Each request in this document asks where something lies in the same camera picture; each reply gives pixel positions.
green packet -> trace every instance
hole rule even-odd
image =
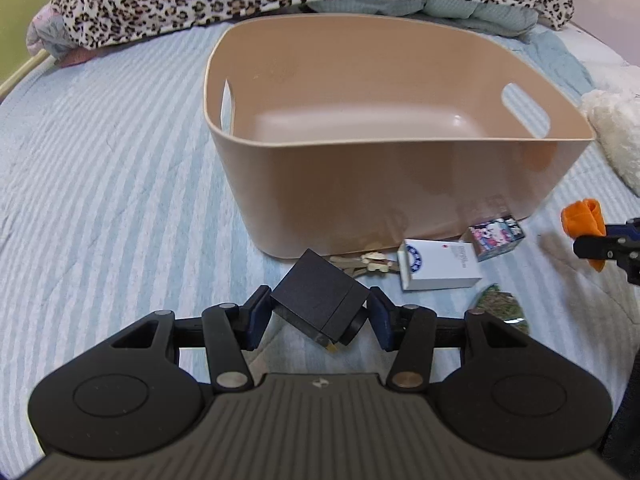
[[[492,314],[529,335],[529,324],[524,317],[524,312],[518,300],[512,294],[502,292],[496,283],[484,290],[476,303],[476,308]]]

white cardboard box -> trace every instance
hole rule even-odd
[[[398,263],[404,290],[462,288],[482,278],[472,244],[405,240],[398,249]]]

basket handle hole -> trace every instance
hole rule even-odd
[[[516,83],[502,89],[502,104],[536,139],[544,139],[551,129],[551,119],[529,94]]]
[[[228,135],[233,135],[232,127],[235,112],[236,101],[229,80],[226,79],[225,89],[222,92],[222,106],[220,107],[220,126],[222,127],[222,131]]]

light blue striped bedsheet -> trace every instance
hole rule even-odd
[[[44,375],[149,311],[197,316],[275,285],[287,262],[248,239],[202,113],[204,66],[228,25],[194,28],[64,70],[45,63],[0,105],[0,471],[40,456],[26,416]],[[517,51],[577,100],[591,83],[552,33]],[[593,196],[606,220],[638,216],[639,200],[590,146],[524,222],[526,240],[482,263],[473,289],[402,293],[396,276],[365,277],[396,303],[459,317],[499,283],[520,300],[532,335],[595,374],[620,404],[640,344],[636,289],[613,264],[596,274],[577,260],[560,210]],[[274,316],[258,351],[267,372],[378,372],[393,355],[368,324],[329,354]],[[436,352],[433,379],[455,351]],[[202,352],[181,365],[206,380]]]

black cube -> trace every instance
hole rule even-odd
[[[311,249],[271,293],[276,314],[325,348],[353,340],[367,320],[368,295],[366,286]]]

